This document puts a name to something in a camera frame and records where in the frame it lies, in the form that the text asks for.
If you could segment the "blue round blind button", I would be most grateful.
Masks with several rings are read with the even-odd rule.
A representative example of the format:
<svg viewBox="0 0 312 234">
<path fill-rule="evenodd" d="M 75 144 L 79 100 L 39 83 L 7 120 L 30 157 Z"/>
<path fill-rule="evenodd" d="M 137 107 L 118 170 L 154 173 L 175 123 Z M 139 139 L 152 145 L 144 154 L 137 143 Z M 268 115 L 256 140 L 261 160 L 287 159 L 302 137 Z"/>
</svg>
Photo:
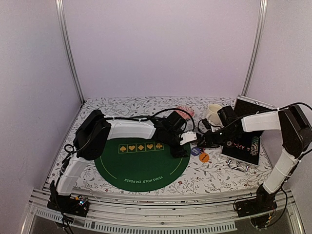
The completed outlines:
<svg viewBox="0 0 312 234">
<path fill-rule="evenodd" d="M 193 156 L 198 156 L 198 155 L 200 155 L 201 154 L 201 149 L 200 148 L 198 148 L 198 147 L 193 147 L 192 149 L 191 149 L 191 155 L 193 155 Z"/>
</svg>

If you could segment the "orange round blind button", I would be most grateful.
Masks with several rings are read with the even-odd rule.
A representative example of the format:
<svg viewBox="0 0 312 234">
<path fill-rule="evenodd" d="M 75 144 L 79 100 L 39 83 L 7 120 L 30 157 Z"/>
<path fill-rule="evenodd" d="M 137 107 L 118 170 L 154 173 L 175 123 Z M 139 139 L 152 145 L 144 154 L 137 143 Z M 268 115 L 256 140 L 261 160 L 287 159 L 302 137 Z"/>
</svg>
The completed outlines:
<svg viewBox="0 0 312 234">
<path fill-rule="evenodd" d="M 206 162 L 208 162 L 210 160 L 210 157 L 209 157 L 209 155 L 207 153 L 201 153 L 199 155 L 199 160 L 201 162 L 203 162 L 203 163 L 206 163 Z"/>
</svg>

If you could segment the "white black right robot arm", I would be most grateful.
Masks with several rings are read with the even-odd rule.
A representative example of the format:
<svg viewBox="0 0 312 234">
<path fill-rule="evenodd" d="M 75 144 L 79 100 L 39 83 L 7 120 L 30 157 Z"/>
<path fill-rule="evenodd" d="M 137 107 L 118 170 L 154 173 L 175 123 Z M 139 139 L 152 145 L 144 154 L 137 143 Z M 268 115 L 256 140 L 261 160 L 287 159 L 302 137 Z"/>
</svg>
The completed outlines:
<svg viewBox="0 0 312 234">
<path fill-rule="evenodd" d="M 215 132 L 203 133 L 197 144 L 200 148 L 215 148 L 243 133 L 281 131 L 281 155 L 268 178 L 257 189 L 256 198 L 252 202 L 252 208 L 257 213 L 270 206 L 271 200 L 292 176 L 300 160 L 311 152 L 312 126 L 301 109 L 302 105 L 302 102 L 296 102 L 279 109 L 240 117 L 231 106 L 226 106 L 217 112 L 223 127 Z"/>
</svg>

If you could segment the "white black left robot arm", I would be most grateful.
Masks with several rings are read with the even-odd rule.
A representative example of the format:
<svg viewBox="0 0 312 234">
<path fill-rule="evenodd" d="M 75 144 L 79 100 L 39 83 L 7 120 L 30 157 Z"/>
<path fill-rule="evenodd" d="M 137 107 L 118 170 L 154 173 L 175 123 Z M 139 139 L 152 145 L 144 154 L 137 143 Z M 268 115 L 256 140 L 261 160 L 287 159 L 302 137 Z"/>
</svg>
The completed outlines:
<svg viewBox="0 0 312 234">
<path fill-rule="evenodd" d="M 196 133 L 182 129 L 186 125 L 186 120 L 181 116 L 182 109 L 169 110 L 171 113 L 167 117 L 160 117 L 159 113 L 151 116 L 108 117 L 101 110 L 93 110 L 76 130 L 73 143 L 64 146 L 67 155 L 61 163 L 58 179 L 50 185 L 57 193 L 53 203 L 63 212 L 72 208 L 72 200 L 67 196 L 71 195 L 86 166 L 102 155 L 108 140 L 151 139 L 168 145 L 172 157 L 185 157 L 183 146 L 197 140 Z"/>
</svg>

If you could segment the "floral white tablecloth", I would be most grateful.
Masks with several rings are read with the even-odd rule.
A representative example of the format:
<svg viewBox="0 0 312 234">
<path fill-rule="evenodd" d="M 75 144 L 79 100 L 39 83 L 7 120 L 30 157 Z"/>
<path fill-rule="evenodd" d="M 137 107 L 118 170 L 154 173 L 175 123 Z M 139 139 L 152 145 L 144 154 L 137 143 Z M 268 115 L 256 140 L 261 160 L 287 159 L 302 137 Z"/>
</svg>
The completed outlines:
<svg viewBox="0 0 312 234">
<path fill-rule="evenodd" d="M 107 116 L 139 115 L 167 116 L 170 108 L 185 110 L 187 128 L 204 117 L 210 104 L 232 106 L 231 97 L 117 97 L 90 98 L 83 105 L 67 139 L 72 143 L 75 132 L 87 116 L 100 109 Z M 270 174 L 272 167 L 260 150 L 259 164 L 240 170 L 221 155 L 221 149 L 195 152 L 194 144 L 186 144 L 188 157 L 174 158 L 167 145 L 153 140 L 112 139 L 105 145 L 103 155 L 90 162 L 74 184 L 73 192 L 121 193 L 133 195 L 196 195 L 256 189 Z"/>
</svg>

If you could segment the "cream ceramic mug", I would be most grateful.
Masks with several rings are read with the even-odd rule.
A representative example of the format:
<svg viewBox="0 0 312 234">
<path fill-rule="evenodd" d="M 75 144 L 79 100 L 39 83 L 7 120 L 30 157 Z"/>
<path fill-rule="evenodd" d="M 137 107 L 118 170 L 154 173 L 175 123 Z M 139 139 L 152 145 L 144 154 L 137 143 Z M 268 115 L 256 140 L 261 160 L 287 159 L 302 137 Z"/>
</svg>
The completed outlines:
<svg viewBox="0 0 312 234">
<path fill-rule="evenodd" d="M 222 106 L 218 104 L 208 105 L 205 118 L 213 125 L 221 125 L 222 122 L 218 115 L 218 111 L 221 109 L 222 109 Z"/>
</svg>

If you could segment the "red patterned small bowl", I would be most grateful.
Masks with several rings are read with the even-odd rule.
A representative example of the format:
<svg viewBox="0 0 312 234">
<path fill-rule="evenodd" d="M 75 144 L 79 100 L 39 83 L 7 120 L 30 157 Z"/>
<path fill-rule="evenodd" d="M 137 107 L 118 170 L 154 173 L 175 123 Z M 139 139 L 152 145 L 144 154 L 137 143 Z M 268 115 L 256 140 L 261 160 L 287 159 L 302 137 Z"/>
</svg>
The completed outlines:
<svg viewBox="0 0 312 234">
<path fill-rule="evenodd" d="M 177 106 L 177 109 L 176 112 L 186 120 L 191 119 L 195 114 L 195 111 L 189 106 Z"/>
</svg>

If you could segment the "aluminium poker chip case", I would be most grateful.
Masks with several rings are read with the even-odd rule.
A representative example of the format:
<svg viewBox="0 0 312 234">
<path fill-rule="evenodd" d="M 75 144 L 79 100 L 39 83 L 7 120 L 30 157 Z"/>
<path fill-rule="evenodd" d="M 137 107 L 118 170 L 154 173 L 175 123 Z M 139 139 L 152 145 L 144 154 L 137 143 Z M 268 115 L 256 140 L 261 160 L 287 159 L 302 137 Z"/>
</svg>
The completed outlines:
<svg viewBox="0 0 312 234">
<path fill-rule="evenodd" d="M 240 117 L 253 115 L 257 112 L 273 110 L 271 104 L 261 102 L 249 97 L 238 95 L 234 105 L 234 112 Z M 233 147 L 223 146 L 220 157 L 227 161 L 227 165 L 232 170 L 247 172 L 249 169 L 256 169 L 260 161 L 260 139 L 262 132 L 244 132 L 239 138 L 234 139 Z M 257 156 L 250 154 L 251 141 L 254 136 L 259 137 L 259 151 Z"/>
</svg>

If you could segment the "round green poker mat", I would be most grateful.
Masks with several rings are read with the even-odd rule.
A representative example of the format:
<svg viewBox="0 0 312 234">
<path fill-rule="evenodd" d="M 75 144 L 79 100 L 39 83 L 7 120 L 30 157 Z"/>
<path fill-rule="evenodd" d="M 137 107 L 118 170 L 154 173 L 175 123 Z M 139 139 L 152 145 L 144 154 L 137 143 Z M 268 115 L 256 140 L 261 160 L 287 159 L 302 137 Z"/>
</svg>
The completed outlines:
<svg viewBox="0 0 312 234">
<path fill-rule="evenodd" d="M 184 149 L 191 156 L 190 144 Z M 129 192 L 150 192 L 176 181 L 186 170 L 190 156 L 173 158 L 169 146 L 141 138 L 116 138 L 106 142 L 95 160 L 105 181 Z"/>
</svg>

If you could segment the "green chip stack in case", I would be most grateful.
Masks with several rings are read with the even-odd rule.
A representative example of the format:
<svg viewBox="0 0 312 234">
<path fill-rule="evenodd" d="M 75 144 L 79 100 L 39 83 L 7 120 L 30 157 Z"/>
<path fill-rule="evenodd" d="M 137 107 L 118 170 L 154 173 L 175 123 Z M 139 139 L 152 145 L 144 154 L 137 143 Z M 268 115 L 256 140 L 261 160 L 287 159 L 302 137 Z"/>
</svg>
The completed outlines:
<svg viewBox="0 0 312 234">
<path fill-rule="evenodd" d="M 259 151 L 259 137 L 254 136 L 251 141 L 250 154 L 257 156 Z"/>
</svg>

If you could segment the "aluminium front rail frame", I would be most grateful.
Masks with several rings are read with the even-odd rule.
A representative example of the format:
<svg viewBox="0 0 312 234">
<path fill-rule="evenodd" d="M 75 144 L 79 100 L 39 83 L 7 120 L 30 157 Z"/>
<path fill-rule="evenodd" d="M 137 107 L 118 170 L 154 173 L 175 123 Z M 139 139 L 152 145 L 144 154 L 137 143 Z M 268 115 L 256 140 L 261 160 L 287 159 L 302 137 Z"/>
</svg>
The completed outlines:
<svg viewBox="0 0 312 234">
<path fill-rule="evenodd" d="M 234 205 L 255 190 L 195 195 L 126 195 L 88 192 L 86 217 L 73 216 L 68 228 L 59 212 L 47 208 L 47 189 L 29 198 L 23 234 L 258 234 L 250 216 Z"/>
</svg>

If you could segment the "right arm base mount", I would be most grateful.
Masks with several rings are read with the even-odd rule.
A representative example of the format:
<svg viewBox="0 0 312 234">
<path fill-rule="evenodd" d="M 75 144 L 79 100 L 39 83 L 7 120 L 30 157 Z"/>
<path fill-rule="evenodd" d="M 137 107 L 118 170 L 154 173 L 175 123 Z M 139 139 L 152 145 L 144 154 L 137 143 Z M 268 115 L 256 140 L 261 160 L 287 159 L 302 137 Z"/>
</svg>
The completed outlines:
<svg viewBox="0 0 312 234">
<path fill-rule="evenodd" d="M 273 219 L 277 203 L 274 198 L 263 201 L 257 197 L 252 199 L 239 197 L 234 201 L 233 208 L 238 217 L 249 217 L 255 228 L 265 229 Z"/>
</svg>

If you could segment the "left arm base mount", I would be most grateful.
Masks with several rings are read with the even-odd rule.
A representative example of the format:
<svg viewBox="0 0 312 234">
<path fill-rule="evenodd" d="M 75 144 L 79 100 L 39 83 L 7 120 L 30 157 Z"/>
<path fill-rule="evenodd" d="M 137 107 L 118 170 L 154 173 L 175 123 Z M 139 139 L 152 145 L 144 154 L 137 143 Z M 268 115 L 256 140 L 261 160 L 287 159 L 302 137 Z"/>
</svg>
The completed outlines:
<svg viewBox="0 0 312 234">
<path fill-rule="evenodd" d="M 47 208 L 59 211 L 63 214 L 86 217 L 89 211 L 89 198 L 78 195 L 59 195 L 58 193 L 50 196 Z"/>
</svg>

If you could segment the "right aluminium frame post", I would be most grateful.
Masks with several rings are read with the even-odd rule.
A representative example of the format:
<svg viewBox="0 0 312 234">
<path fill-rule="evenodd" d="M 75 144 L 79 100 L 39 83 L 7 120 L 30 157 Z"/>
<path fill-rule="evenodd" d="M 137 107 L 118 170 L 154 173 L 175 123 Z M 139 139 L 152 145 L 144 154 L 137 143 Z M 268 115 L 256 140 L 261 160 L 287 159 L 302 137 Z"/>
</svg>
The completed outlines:
<svg viewBox="0 0 312 234">
<path fill-rule="evenodd" d="M 266 21 L 266 13 L 267 13 L 267 7 L 268 7 L 268 1 L 267 0 L 261 0 L 260 1 L 260 7 L 258 12 L 258 19 L 257 19 L 257 25 L 256 25 L 256 31 L 255 31 L 255 37 L 253 42 L 253 49 L 251 53 L 251 58 L 249 61 L 246 77 L 244 80 L 243 88 L 241 95 L 247 96 L 248 91 L 252 82 L 254 69 L 256 66 L 256 60 L 261 44 L 261 39 L 264 31 L 265 21 Z"/>
</svg>

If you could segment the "aluminium frame post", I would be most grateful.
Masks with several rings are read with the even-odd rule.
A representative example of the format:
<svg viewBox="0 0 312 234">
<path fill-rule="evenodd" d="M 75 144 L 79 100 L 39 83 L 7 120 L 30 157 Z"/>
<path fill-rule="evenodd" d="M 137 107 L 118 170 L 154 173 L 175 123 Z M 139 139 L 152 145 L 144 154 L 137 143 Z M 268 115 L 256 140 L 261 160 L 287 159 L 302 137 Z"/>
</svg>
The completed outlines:
<svg viewBox="0 0 312 234">
<path fill-rule="evenodd" d="M 70 39 L 69 39 L 67 23 L 66 23 L 66 16 L 65 16 L 65 11 L 64 11 L 64 1 L 56 0 L 55 3 L 56 3 L 56 10 L 57 10 L 60 32 L 61 32 L 61 36 L 62 36 L 62 40 L 64 44 L 67 61 L 69 64 L 70 73 L 73 79 L 74 88 L 76 90 L 76 93 L 77 93 L 77 96 L 81 105 L 83 105 L 85 103 L 85 97 L 83 95 L 82 87 L 78 78 L 74 56 L 73 56 L 71 45 L 70 45 Z"/>
<path fill-rule="evenodd" d="M 256 25 L 256 31 L 255 31 L 255 37 L 253 42 L 253 49 L 251 53 L 251 58 L 249 61 L 246 77 L 244 80 L 243 88 L 241 95 L 247 96 L 248 91 L 252 82 L 254 69 L 256 66 L 256 60 L 261 44 L 261 39 L 264 31 L 265 21 L 266 21 L 266 13 L 267 13 L 267 7 L 268 7 L 268 1 L 267 0 L 261 0 L 260 1 L 260 7 L 258 12 L 258 19 L 257 19 L 257 25 Z"/>
</svg>

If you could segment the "left aluminium frame post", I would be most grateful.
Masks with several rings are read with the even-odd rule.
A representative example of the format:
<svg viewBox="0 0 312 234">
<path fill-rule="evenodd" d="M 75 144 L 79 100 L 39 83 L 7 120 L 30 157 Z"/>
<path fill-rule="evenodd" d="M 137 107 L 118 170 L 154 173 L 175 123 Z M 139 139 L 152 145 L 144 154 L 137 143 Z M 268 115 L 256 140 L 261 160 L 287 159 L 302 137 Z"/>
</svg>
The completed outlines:
<svg viewBox="0 0 312 234">
<path fill-rule="evenodd" d="M 67 23 L 66 23 L 66 16 L 65 16 L 65 11 L 64 11 L 64 1 L 56 0 L 55 3 L 56 3 L 56 10 L 57 10 L 60 32 L 61 32 L 61 36 L 62 36 L 62 40 L 64 44 L 67 61 L 69 64 L 70 73 L 73 79 L 74 88 L 76 90 L 76 93 L 77 93 L 77 96 L 81 105 L 83 105 L 85 103 L 85 97 L 83 95 L 82 87 L 78 78 L 74 56 L 73 56 L 71 45 L 70 45 L 70 39 L 69 39 Z"/>
</svg>

